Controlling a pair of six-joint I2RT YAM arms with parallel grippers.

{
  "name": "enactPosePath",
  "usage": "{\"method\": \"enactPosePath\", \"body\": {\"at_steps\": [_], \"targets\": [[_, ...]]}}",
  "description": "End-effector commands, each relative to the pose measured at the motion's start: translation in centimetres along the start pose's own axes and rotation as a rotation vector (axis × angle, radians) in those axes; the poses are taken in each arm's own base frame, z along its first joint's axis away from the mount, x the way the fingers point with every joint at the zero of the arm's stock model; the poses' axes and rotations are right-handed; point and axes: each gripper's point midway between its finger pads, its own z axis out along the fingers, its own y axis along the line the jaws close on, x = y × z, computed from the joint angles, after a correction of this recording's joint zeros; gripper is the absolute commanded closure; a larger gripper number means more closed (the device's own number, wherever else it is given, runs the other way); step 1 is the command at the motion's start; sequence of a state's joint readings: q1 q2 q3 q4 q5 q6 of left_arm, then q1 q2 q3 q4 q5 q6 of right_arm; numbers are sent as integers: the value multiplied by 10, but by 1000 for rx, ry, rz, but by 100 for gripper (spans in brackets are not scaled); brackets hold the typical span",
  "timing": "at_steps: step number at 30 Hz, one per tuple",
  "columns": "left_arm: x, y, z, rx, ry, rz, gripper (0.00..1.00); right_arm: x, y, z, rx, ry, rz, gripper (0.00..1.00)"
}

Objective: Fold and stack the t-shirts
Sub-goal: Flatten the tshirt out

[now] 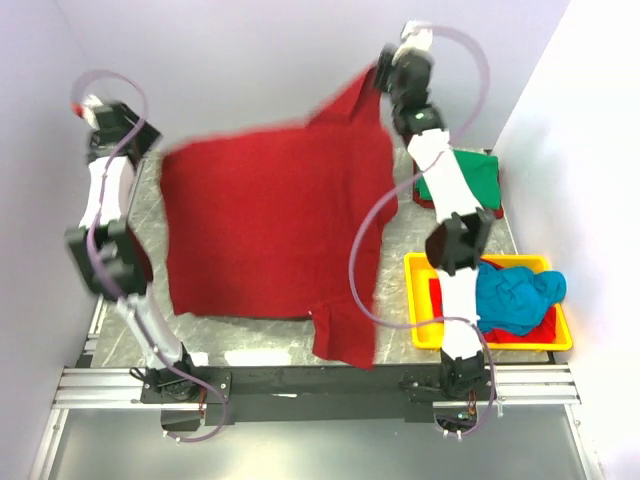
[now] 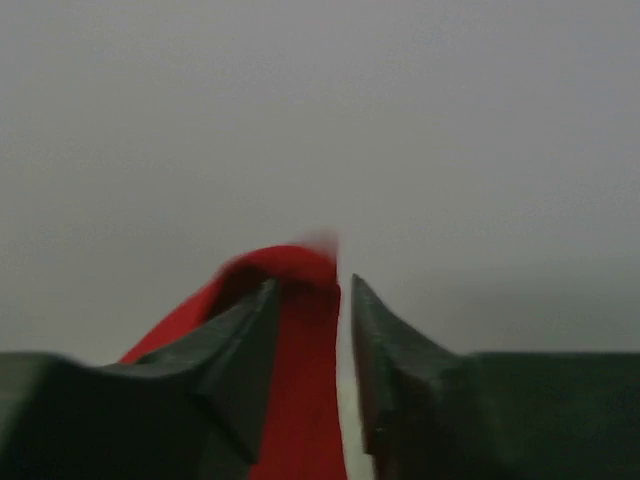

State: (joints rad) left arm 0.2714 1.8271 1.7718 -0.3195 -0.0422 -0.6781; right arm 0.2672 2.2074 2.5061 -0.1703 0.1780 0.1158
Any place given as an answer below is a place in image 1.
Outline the dark red t-shirt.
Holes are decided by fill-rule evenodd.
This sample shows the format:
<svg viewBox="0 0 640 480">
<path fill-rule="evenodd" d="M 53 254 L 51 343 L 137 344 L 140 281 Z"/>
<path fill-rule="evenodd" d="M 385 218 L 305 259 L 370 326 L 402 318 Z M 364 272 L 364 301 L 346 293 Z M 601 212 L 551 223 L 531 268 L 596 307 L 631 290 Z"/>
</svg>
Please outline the dark red t-shirt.
<svg viewBox="0 0 640 480">
<path fill-rule="evenodd" d="M 310 316 L 313 352 L 372 366 L 368 318 L 394 149 L 380 122 L 374 70 L 354 78 L 308 121 L 197 140 L 167 153 L 159 185 L 168 225 L 169 294 L 176 314 Z"/>
</svg>

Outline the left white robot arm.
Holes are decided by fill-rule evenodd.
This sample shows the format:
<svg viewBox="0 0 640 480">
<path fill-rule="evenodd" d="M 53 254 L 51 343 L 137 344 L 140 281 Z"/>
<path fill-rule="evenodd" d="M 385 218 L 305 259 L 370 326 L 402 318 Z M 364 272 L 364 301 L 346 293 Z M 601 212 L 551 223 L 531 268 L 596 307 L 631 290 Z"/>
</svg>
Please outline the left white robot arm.
<svg viewBox="0 0 640 480">
<path fill-rule="evenodd" d="M 139 167 L 161 134 L 120 101 L 89 95 L 72 110 L 91 128 L 90 186 L 78 226 L 65 233 L 69 252 L 88 290 L 114 306 L 138 341 L 145 367 L 130 375 L 164 399 L 191 401 L 200 378 L 160 312 L 150 259 L 128 222 Z"/>
</svg>

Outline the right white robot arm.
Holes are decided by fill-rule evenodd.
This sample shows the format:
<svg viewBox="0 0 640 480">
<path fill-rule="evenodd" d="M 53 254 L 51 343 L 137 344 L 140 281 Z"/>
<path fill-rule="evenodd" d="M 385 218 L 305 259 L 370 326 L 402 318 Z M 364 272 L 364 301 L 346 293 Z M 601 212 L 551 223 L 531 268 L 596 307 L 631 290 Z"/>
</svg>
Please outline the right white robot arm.
<svg viewBox="0 0 640 480">
<path fill-rule="evenodd" d="M 487 379 L 476 332 L 476 283 L 494 216 L 473 195 L 450 146 L 450 132 L 429 100 L 432 64 L 415 49 L 387 46 L 374 85 L 388 94 L 392 122 L 432 197 L 438 221 L 425 241 L 436 270 L 444 318 L 439 389 L 460 399 Z"/>
</svg>

